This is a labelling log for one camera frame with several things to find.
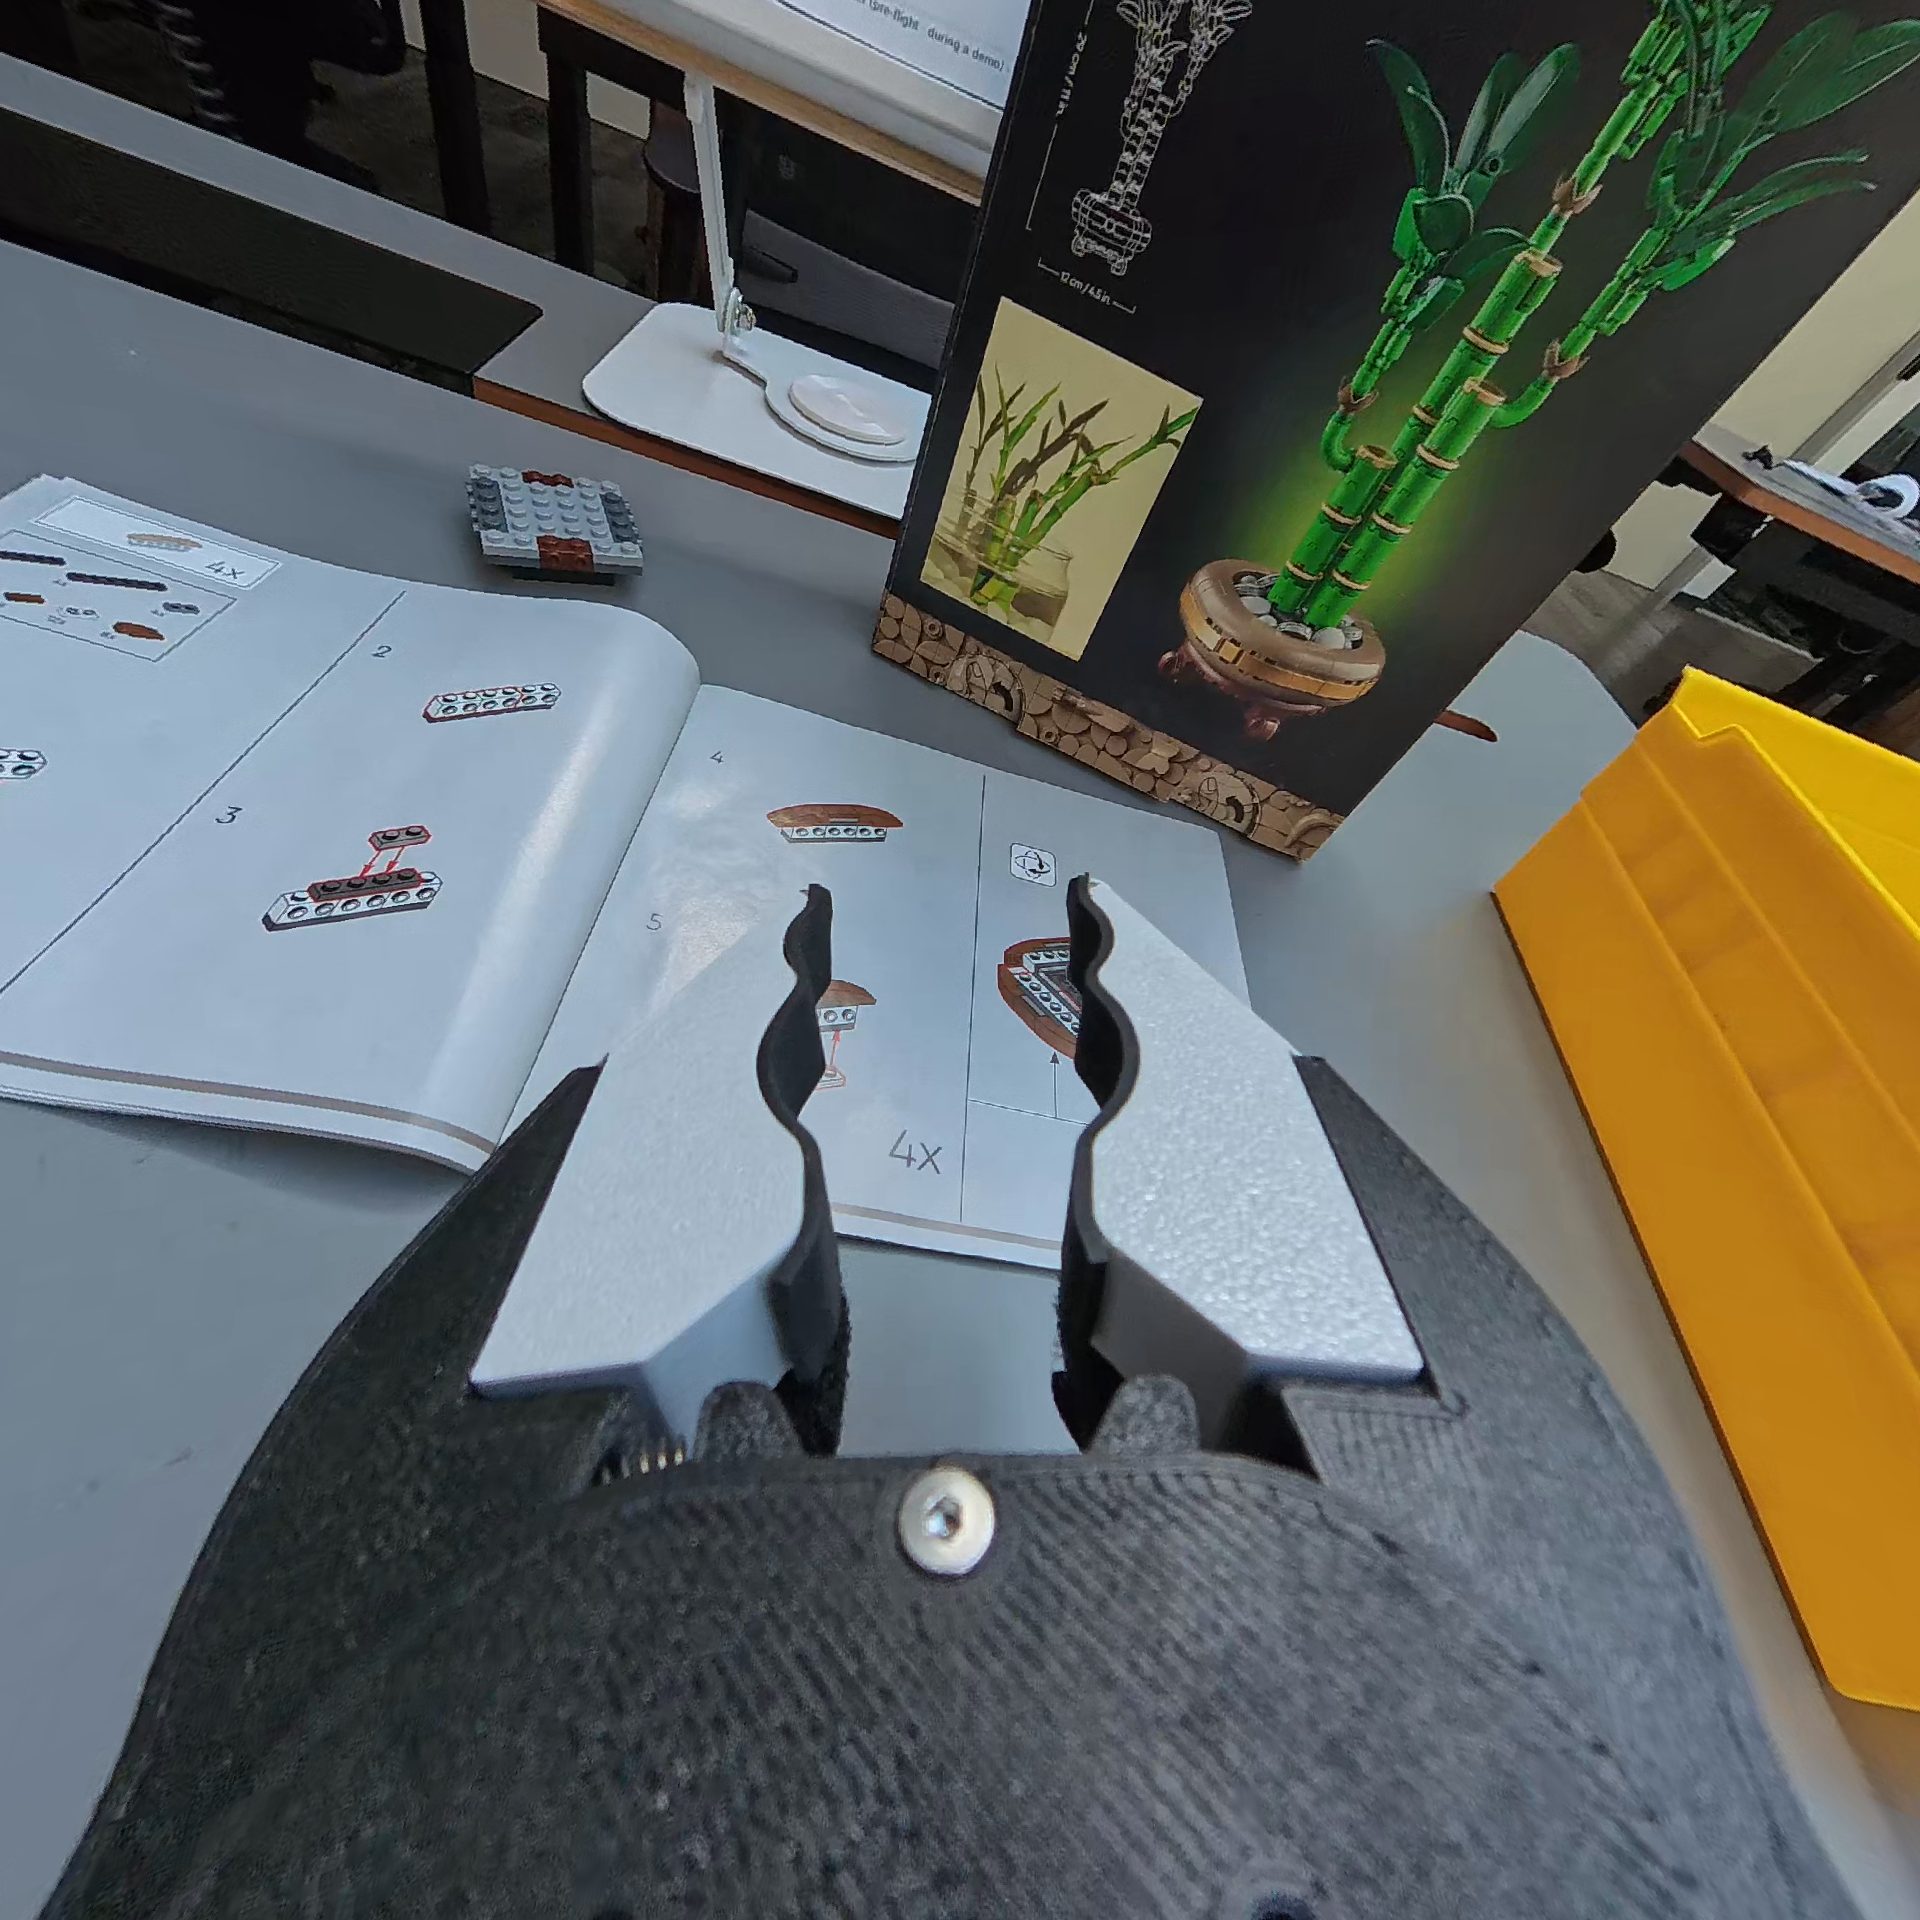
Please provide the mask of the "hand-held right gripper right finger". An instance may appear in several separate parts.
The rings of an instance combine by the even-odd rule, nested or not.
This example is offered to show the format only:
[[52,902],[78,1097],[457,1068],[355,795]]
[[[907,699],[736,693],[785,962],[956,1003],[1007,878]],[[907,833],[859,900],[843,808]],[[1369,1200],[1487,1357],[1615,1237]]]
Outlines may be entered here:
[[1072,1155],[1054,1400],[1087,1446],[1120,1384],[1187,1385],[1197,1441],[1305,1460],[1279,1384],[1411,1385],[1423,1357],[1293,1050],[1118,891],[1067,894]]

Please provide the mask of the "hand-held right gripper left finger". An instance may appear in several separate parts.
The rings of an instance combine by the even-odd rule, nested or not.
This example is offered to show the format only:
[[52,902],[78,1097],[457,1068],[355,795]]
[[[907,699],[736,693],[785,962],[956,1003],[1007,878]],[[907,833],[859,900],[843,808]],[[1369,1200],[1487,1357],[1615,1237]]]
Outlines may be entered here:
[[661,1443],[708,1394],[774,1390],[837,1452],[847,1309],[820,1150],[831,898],[782,898],[603,1060],[471,1385],[628,1388]]

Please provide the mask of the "lego instruction booklet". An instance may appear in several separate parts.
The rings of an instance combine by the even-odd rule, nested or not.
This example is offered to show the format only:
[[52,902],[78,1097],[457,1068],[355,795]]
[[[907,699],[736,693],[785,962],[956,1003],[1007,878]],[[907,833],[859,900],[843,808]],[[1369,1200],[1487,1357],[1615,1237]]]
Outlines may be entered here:
[[5,493],[5,1096],[452,1169],[812,882],[841,1232],[1046,1265],[1064,886],[1225,990],[1219,842],[704,686],[654,620],[301,561],[70,478]]

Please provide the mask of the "grey lego base assembly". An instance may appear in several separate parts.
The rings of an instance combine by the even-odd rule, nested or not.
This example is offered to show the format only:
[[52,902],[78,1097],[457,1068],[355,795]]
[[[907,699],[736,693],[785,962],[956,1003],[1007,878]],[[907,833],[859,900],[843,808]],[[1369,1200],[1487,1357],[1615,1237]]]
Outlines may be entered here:
[[615,485],[472,464],[463,488],[471,532],[499,570],[589,584],[643,573],[633,506]]

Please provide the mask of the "black bamboo lego box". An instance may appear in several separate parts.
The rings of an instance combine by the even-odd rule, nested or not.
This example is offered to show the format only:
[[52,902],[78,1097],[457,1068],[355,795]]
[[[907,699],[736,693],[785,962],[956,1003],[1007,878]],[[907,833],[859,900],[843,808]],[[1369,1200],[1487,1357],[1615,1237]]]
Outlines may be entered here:
[[1915,192],[1915,5],[1032,5],[875,652],[1307,857]]

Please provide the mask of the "yellow plastic bin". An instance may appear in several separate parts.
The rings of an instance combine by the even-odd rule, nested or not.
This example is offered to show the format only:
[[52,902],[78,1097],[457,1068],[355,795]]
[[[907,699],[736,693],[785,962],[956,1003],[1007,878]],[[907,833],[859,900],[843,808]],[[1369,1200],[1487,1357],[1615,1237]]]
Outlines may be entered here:
[[1494,886],[1820,1668],[1909,1713],[1915,782],[1689,670]]

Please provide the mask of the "white lamp base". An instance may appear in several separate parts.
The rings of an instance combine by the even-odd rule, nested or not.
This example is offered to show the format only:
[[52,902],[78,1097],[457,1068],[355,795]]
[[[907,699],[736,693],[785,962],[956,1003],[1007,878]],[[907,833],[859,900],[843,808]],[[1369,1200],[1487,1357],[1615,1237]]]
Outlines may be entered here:
[[603,417],[897,516],[973,206],[686,83],[710,294],[654,305],[585,374]]

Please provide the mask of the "background work table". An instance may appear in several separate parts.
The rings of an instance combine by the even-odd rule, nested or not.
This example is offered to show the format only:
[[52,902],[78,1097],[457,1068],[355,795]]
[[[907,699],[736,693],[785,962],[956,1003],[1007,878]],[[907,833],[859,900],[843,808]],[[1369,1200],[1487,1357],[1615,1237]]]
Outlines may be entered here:
[[1845,731],[1900,747],[1915,740],[1915,530],[1861,510],[1768,456],[1750,437],[1704,426],[1661,481],[1715,497],[1693,544],[1733,577],[1710,609],[1753,618],[1809,654],[1776,698]]

